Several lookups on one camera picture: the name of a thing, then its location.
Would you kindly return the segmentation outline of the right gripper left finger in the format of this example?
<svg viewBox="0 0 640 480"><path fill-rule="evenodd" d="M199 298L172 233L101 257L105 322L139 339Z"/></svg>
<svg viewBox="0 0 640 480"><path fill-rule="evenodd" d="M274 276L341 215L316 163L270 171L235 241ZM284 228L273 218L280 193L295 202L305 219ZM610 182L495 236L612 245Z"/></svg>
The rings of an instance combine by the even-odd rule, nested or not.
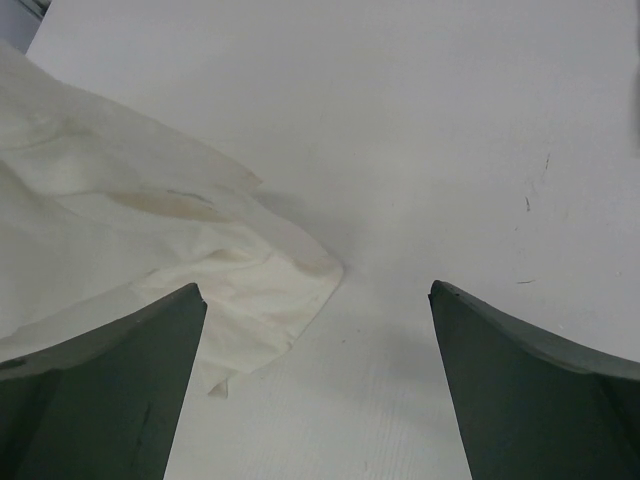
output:
<svg viewBox="0 0 640 480"><path fill-rule="evenodd" d="M2 362L2 478L163 478L206 311L189 284Z"/></svg>

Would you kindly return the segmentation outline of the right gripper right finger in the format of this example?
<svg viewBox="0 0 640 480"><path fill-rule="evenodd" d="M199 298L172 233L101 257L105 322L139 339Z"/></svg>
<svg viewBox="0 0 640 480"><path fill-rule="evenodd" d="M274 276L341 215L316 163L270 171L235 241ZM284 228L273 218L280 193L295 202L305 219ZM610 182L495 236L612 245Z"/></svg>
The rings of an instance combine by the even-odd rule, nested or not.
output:
<svg viewBox="0 0 640 480"><path fill-rule="evenodd" d="M429 301L472 478L638 478L638 363L449 283Z"/></svg>

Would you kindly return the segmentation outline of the cream white t shirt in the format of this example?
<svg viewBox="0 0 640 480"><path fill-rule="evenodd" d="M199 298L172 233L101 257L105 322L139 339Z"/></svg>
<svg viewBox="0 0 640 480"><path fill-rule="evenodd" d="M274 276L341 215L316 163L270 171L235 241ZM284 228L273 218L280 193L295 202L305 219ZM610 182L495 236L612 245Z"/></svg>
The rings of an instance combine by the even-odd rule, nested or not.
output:
<svg viewBox="0 0 640 480"><path fill-rule="evenodd" d="M343 268L214 148L1 48L1 355L195 284L202 389L288 352Z"/></svg>

